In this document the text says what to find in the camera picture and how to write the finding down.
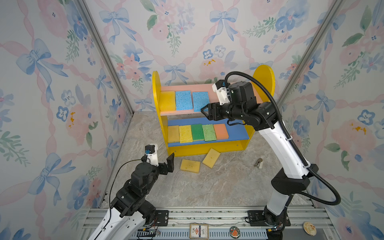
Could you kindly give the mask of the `bright yellow sponge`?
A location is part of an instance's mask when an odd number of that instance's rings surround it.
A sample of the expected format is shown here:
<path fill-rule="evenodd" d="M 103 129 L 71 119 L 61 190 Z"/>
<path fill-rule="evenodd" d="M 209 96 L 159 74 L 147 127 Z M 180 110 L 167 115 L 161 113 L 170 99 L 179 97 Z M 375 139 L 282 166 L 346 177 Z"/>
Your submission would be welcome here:
<path fill-rule="evenodd" d="M 193 142 L 191 125 L 179 126 L 179 138 L 181 144 Z"/>

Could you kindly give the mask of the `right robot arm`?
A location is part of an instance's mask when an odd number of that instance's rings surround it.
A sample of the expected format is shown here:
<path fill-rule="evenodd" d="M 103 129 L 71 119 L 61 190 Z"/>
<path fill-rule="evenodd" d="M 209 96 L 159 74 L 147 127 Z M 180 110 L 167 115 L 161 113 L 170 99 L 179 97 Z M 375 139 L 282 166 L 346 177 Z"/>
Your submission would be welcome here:
<path fill-rule="evenodd" d="M 225 86 L 220 80 L 212 85 L 218 97 L 217 103 L 210 103 L 201 112 L 210 121 L 226 119 L 229 125 L 242 124 L 253 127 L 268 142 L 282 169 L 272 179 L 272 196 L 261 214 L 250 216 L 254 226 L 271 226 L 281 229 L 287 219 L 287 208 L 294 194 L 303 191 L 310 183 L 312 174 L 307 170 L 308 161 L 301 161 L 290 144 L 291 138 L 283 131 L 278 113 L 271 102 L 259 104 L 250 82 L 237 82 Z"/>

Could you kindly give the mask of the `blue sponge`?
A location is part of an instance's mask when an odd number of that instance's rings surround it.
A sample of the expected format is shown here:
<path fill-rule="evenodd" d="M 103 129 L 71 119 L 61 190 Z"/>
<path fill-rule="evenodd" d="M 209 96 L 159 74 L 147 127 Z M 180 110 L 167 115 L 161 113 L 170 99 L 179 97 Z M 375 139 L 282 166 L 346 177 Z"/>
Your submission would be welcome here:
<path fill-rule="evenodd" d="M 201 108 L 210 103 L 208 92 L 193 92 L 194 112 L 200 112 Z"/>
<path fill-rule="evenodd" d="M 191 91 L 177 91 L 176 92 L 176 110 L 186 111 L 193 109 L 193 101 Z"/>

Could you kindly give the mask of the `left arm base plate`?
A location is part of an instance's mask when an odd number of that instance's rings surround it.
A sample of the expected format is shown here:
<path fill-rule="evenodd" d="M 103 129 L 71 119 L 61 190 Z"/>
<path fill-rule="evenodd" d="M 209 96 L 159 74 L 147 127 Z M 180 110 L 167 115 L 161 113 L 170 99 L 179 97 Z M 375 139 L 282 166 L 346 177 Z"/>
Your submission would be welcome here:
<path fill-rule="evenodd" d="M 167 227 L 169 222 L 168 210 L 150 210 L 144 211 L 143 218 L 145 219 L 145 227 L 159 226 Z"/>

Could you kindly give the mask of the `light green sponge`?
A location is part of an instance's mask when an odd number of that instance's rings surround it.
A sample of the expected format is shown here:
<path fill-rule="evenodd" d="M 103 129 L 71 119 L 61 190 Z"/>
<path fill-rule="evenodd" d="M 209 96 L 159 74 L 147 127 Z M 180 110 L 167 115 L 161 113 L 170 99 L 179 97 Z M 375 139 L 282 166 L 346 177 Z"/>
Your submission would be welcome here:
<path fill-rule="evenodd" d="M 205 142 L 216 141 L 216 132 L 214 125 L 202 125 Z"/>

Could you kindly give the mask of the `dark green sponge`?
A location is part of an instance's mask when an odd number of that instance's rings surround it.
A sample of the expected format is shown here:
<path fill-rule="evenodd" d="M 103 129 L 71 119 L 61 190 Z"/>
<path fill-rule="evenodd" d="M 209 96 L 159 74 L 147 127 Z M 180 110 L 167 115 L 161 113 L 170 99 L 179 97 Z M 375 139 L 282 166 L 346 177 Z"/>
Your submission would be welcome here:
<path fill-rule="evenodd" d="M 191 130 L 192 130 L 192 136 L 193 136 L 194 142 L 205 140 L 202 124 L 191 125 Z"/>

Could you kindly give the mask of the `orange pink sponge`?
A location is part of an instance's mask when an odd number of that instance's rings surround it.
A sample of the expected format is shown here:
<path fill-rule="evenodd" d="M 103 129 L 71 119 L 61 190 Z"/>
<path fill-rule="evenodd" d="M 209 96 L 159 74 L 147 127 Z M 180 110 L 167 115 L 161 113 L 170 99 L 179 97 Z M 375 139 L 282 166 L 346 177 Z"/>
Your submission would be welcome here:
<path fill-rule="evenodd" d="M 227 127 L 225 124 L 215 124 L 214 130 L 217 140 L 227 140 L 229 138 Z"/>

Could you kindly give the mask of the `pale yellow sponge orange back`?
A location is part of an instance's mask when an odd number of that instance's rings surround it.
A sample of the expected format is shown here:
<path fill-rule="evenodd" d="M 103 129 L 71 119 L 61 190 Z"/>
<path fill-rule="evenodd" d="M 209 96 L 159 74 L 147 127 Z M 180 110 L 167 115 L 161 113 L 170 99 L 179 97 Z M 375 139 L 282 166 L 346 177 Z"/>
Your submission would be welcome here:
<path fill-rule="evenodd" d="M 218 158 L 220 157 L 220 155 L 221 155 L 220 152 L 216 151 L 215 149 L 210 149 L 207 155 L 205 156 L 204 160 L 202 161 L 202 163 L 205 166 L 212 169 L 215 163 L 217 162 Z"/>

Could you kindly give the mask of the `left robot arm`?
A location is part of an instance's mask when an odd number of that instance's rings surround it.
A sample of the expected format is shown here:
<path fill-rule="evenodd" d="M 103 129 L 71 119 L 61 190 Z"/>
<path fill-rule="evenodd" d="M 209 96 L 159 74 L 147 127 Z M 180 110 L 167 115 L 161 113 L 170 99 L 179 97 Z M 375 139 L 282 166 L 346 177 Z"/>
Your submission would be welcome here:
<path fill-rule="evenodd" d="M 167 157 L 166 163 L 157 166 L 144 155 L 123 187 L 117 191 L 110 207 L 90 240 L 129 240 L 137 231 L 155 223 L 154 207 L 146 200 L 160 175 L 174 171 L 175 154 Z"/>

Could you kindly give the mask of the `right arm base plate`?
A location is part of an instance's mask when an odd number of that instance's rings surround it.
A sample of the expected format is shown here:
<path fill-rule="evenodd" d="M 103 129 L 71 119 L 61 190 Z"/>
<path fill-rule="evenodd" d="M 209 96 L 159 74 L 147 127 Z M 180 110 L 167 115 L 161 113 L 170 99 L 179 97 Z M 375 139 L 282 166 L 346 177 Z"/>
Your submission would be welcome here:
<path fill-rule="evenodd" d="M 278 216 L 274 215 L 268 209 L 260 211 L 250 210 L 247 211 L 247 214 L 248 215 L 245 217 L 245 221 L 252 227 L 279 228 L 291 226 L 291 222 L 286 209 L 284 209 L 282 213 Z"/>

